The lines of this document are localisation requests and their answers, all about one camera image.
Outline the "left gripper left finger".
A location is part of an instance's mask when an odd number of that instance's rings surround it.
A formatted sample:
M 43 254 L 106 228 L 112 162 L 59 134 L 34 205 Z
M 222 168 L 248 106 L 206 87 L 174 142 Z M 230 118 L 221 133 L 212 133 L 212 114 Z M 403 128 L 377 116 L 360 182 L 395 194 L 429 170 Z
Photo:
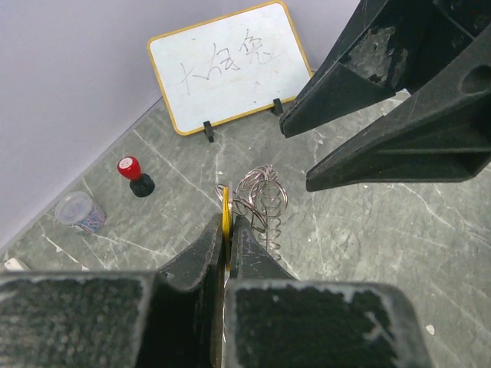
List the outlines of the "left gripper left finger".
M 218 367 L 222 217 L 152 271 L 1 276 L 3 367 Z

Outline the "metal disc with keyrings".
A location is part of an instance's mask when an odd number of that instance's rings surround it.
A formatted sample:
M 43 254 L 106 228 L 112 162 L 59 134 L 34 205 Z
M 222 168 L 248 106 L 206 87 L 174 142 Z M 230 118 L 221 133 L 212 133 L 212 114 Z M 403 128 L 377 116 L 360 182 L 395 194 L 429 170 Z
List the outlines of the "metal disc with keyrings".
M 215 193 L 222 202 L 222 191 L 226 184 L 218 183 Z M 282 215 L 288 208 L 288 195 L 278 180 L 278 173 L 271 164 L 257 166 L 248 171 L 233 188 L 233 214 L 249 221 L 254 235 L 266 252 L 279 261 L 282 234 Z

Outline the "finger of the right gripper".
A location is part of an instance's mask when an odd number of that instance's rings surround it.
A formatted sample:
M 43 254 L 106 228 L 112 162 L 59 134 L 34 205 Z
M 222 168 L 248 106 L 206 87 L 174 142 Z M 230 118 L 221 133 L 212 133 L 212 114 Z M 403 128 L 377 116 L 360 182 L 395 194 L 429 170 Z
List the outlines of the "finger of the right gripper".
M 463 182 L 490 162 L 490 30 L 306 175 L 317 192 L 367 182 Z
M 292 105 L 292 137 L 392 97 L 406 87 L 433 13 L 431 1 L 361 1 Z

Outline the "key with yellow tag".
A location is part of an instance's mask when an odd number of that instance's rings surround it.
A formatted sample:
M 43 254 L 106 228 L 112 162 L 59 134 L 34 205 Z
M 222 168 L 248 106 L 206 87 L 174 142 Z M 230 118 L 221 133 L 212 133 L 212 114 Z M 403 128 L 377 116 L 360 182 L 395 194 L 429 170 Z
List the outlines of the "key with yellow tag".
M 226 270 L 230 270 L 232 246 L 232 214 L 233 214 L 233 188 L 232 181 L 223 187 L 222 191 L 222 235 L 226 250 Z

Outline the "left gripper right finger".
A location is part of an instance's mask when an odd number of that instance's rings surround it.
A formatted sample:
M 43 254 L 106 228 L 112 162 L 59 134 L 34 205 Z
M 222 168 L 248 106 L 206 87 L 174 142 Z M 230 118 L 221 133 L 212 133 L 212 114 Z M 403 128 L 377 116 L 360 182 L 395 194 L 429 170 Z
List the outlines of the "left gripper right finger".
M 429 367 L 412 303 L 397 287 L 300 281 L 233 226 L 225 293 L 227 367 Z

